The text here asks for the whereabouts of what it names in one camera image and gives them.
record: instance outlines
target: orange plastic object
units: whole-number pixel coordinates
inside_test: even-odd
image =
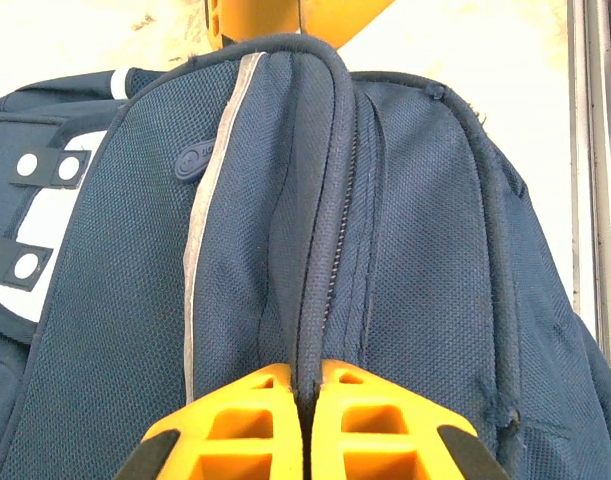
[[[143,440],[181,435],[158,480],[302,480],[288,365],[270,365],[158,421]]]
[[[315,480],[463,479],[437,428],[460,415],[358,367],[323,362],[312,431]]]
[[[299,28],[340,48],[394,0],[205,0],[210,45],[244,42]]]

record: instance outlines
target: navy blue backpack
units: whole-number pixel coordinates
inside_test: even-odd
[[[611,372],[449,88],[276,36],[0,99],[0,479],[111,478],[265,365],[465,416],[512,479],[611,480]]]

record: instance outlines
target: reflective strip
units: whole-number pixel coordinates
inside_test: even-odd
[[[91,151],[91,164],[104,136],[104,131],[80,135],[73,138],[65,149]],[[83,174],[79,188],[75,190],[44,188],[38,192],[18,229],[17,242],[54,250],[31,292],[0,285],[0,304],[32,322],[38,322],[41,318],[54,265],[86,174]]]
[[[196,190],[196,198],[192,206],[189,219],[189,230],[187,233],[187,246],[183,256],[185,270],[185,390],[187,403],[194,399],[194,287],[196,285],[196,272],[198,268],[198,257],[205,233],[207,214],[212,202],[216,183],[223,166],[227,145],[232,133],[232,126],[243,103],[247,89],[252,81],[254,71],[263,52],[245,55],[240,62],[238,78],[234,86],[232,97],[223,111],[223,116],[218,125],[216,143],[209,165],[205,170],[203,179]]]
[[[112,91],[114,100],[127,100],[126,81],[129,70],[130,67],[121,67],[114,70],[114,73],[112,73],[109,88]]]

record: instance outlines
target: zipper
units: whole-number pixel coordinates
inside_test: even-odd
[[[345,234],[347,233],[347,220],[349,218],[349,207],[352,203],[352,190],[354,188],[354,177],[356,176],[356,157],[358,153],[358,118],[354,119],[354,135],[352,137],[352,156],[349,162],[349,179],[347,181],[347,190],[345,191],[345,200],[343,202],[343,216],[341,217],[341,228],[338,233],[338,242],[336,242],[336,252],[334,253],[334,263],[332,264],[332,274],[329,279],[329,287],[327,289],[327,302],[325,303],[325,315],[323,317],[323,328],[329,319],[332,298],[334,297],[334,288],[336,286],[336,277],[338,276],[338,266],[341,263],[341,252],[345,243]]]

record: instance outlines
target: gray reflective strip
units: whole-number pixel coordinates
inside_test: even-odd
[[[194,287],[196,284],[196,272],[198,269],[198,260],[203,242],[203,234],[205,232],[205,224],[207,223],[207,214],[209,206],[212,202],[216,183],[221,173],[223,160],[229,144],[229,138],[232,133],[232,126],[238,110],[243,103],[247,89],[252,81],[256,65],[258,64],[263,52],[245,55],[241,59],[240,69],[236,86],[232,93],[221,122],[218,125],[216,135],[216,143],[209,165],[205,170],[205,174],[196,190],[196,198],[192,206],[192,213],[189,219],[189,230],[187,233],[187,246],[185,247],[185,255],[183,256],[183,266],[185,270],[185,390],[187,395],[187,403],[194,399]]]

